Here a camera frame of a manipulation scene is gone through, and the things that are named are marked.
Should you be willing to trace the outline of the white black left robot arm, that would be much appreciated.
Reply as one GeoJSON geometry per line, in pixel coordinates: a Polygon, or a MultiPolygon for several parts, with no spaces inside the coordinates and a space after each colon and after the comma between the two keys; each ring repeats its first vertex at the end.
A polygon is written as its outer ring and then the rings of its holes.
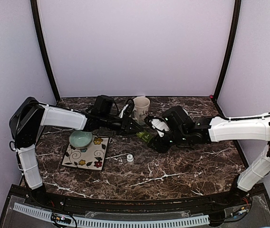
{"type": "Polygon", "coordinates": [[[143,127],[132,117],[134,103],[127,100],[122,111],[112,114],[115,100],[107,95],[99,95],[95,103],[85,111],[60,108],[38,102],[28,97],[9,121],[13,140],[10,149],[17,153],[18,166],[30,190],[31,199],[40,207],[50,203],[50,197],[43,187],[36,158],[36,141],[42,126],[56,126],[92,132],[107,128],[116,135],[129,136],[143,131],[143,127]]]}

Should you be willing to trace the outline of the plain celadon green bowl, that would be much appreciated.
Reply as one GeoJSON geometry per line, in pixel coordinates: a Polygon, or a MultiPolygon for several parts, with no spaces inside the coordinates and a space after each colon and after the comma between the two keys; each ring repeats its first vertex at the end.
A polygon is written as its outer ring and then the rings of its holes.
{"type": "Polygon", "coordinates": [[[77,149],[84,149],[91,144],[92,138],[91,132],[74,131],[69,137],[69,143],[77,149]]]}

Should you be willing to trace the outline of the white pill bottle left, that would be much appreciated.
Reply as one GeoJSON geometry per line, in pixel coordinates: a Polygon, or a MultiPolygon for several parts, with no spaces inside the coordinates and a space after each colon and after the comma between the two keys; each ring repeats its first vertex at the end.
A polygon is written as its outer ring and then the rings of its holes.
{"type": "Polygon", "coordinates": [[[127,157],[126,157],[126,159],[127,159],[127,162],[129,164],[133,164],[134,163],[134,157],[133,157],[132,154],[128,154],[127,157]]]}

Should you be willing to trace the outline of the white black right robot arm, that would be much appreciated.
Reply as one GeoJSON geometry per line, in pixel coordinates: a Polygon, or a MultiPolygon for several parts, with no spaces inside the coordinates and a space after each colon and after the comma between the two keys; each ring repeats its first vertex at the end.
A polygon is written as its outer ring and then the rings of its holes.
{"type": "Polygon", "coordinates": [[[258,158],[237,178],[235,188],[226,194],[226,203],[236,206],[244,192],[270,172],[270,112],[246,117],[203,117],[193,121],[181,106],[165,111],[162,117],[147,116],[145,123],[157,131],[149,146],[167,152],[172,146],[218,143],[230,140],[260,140],[268,144],[258,158]]]}

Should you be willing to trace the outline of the black frame post right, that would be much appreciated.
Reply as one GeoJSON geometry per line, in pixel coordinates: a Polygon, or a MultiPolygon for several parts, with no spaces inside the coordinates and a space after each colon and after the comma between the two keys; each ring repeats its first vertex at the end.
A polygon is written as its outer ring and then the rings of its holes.
{"type": "Polygon", "coordinates": [[[238,28],[238,22],[239,22],[239,17],[240,17],[240,11],[241,11],[241,0],[235,0],[234,1],[234,8],[233,8],[233,14],[232,14],[232,19],[231,19],[231,27],[230,27],[230,32],[229,32],[229,37],[227,41],[227,46],[225,50],[225,55],[223,58],[222,62],[222,67],[220,70],[219,78],[217,81],[217,85],[213,94],[213,102],[217,103],[223,83],[227,74],[228,66],[230,63],[231,55],[232,55],[232,50],[234,46],[234,41],[237,33],[237,28],[238,28]]]}

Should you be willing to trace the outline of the black frame post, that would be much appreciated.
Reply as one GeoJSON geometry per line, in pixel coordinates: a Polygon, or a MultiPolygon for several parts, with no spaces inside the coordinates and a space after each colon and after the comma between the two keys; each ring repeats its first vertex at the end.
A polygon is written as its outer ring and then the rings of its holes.
{"type": "Polygon", "coordinates": [[[51,68],[51,64],[50,64],[50,60],[48,57],[48,51],[47,51],[46,43],[44,40],[43,31],[42,31],[42,24],[41,24],[40,15],[39,15],[38,1],[37,0],[30,0],[30,5],[31,5],[34,27],[35,27],[35,31],[36,31],[36,36],[37,36],[44,68],[45,68],[45,71],[47,73],[48,81],[49,81],[53,96],[55,98],[55,101],[58,102],[61,99],[61,97],[60,97],[59,90],[58,90],[58,87],[57,87],[56,82],[55,82],[55,77],[54,77],[54,74],[53,74],[53,71],[51,68]]]}
{"type": "Polygon", "coordinates": [[[232,50],[234,46],[234,41],[237,33],[237,28],[238,28],[238,22],[239,22],[239,17],[240,17],[240,11],[241,11],[241,0],[235,0],[234,1],[234,8],[233,8],[233,14],[232,14],[232,19],[231,19],[231,27],[230,27],[230,32],[229,32],[229,37],[227,41],[227,46],[225,50],[225,55],[223,58],[222,62],[222,67],[220,70],[219,78],[217,81],[217,85],[213,94],[213,102],[217,103],[223,83],[227,74],[228,66],[230,63],[231,55],[232,55],[232,50]]]}

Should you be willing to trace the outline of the green weekly pill organizer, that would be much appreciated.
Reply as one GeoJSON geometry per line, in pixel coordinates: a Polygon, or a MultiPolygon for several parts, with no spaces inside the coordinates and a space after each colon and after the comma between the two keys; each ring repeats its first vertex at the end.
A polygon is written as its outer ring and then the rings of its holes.
{"type": "Polygon", "coordinates": [[[153,139],[153,136],[147,131],[138,132],[136,135],[145,143],[149,143],[153,139]]]}

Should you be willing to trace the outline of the white mug with coral pattern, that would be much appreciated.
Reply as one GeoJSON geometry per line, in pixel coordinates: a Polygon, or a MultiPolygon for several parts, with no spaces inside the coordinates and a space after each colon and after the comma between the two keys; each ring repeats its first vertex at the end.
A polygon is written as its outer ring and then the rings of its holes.
{"type": "Polygon", "coordinates": [[[134,109],[132,111],[131,117],[139,124],[144,125],[144,119],[148,115],[148,110],[150,107],[150,100],[145,96],[138,96],[133,99],[134,109]]]}

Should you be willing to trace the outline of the black front table rail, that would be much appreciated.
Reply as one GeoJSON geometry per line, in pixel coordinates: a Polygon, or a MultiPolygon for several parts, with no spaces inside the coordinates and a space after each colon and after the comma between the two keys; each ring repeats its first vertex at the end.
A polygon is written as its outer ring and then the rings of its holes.
{"type": "Polygon", "coordinates": [[[189,210],[190,212],[220,213],[229,207],[250,205],[250,209],[261,207],[270,211],[270,199],[264,184],[257,184],[250,193],[248,200],[235,200],[228,202],[229,192],[217,193],[207,196],[164,199],[164,200],[106,200],[72,197],[46,192],[49,200],[47,205],[37,203],[32,199],[25,187],[12,185],[2,210],[2,217],[13,207],[13,199],[20,200],[30,206],[54,209],[56,212],[70,212],[84,214],[88,211],[110,213],[157,213],[189,210]]]}

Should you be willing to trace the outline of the black frame post left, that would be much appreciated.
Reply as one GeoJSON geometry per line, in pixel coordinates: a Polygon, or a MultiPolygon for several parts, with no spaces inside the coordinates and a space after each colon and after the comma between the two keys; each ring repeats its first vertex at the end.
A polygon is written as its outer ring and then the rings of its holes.
{"type": "Polygon", "coordinates": [[[61,97],[60,97],[59,90],[58,90],[58,87],[57,87],[56,82],[55,82],[55,77],[54,77],[54,74],[53,74],[53,71],[51,68],[51,64],[50,64],[50,60],[48,57],[48,51],[47,51],[46,43],[44,40],[43,31],[42,31],[42,24],[41,24],[40,15],[39,15],[38,1],[37,0],[30,0],[30,5],[31,5],[34,27],[35,27],[35,31],[36,31],[36,36],[37,36],[44,68],[45,68],[45,71],[47,73],[48,81],[49,81],[53,96],[55,98],[55,101],[58,102],[61,99],[61,97]]]}

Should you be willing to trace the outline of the square floral plate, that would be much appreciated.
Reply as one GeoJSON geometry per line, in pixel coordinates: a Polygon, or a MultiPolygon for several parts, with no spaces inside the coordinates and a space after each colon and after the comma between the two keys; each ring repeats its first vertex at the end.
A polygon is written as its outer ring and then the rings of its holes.
{"type": "Polygon", "coordinates": [[[91,144],[84,149],[77,149],[68,144],[61,165],[64,167],[102,171],[111,138],[93,135],[91,144]]]}

